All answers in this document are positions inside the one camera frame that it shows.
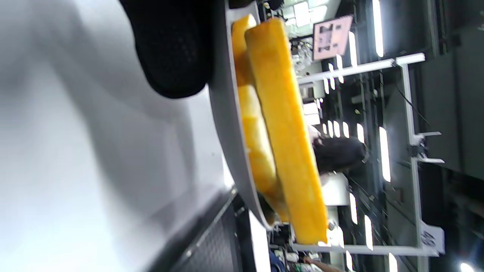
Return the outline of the person's left hand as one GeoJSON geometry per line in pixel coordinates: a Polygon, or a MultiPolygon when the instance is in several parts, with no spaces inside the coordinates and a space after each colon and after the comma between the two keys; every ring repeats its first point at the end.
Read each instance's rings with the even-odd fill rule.
{"type": "Polygon", "coordinates": [[[183,99],[217,88],[218,31],[226,0],[121,0],[142,72],[158,95],[183,99]]]}

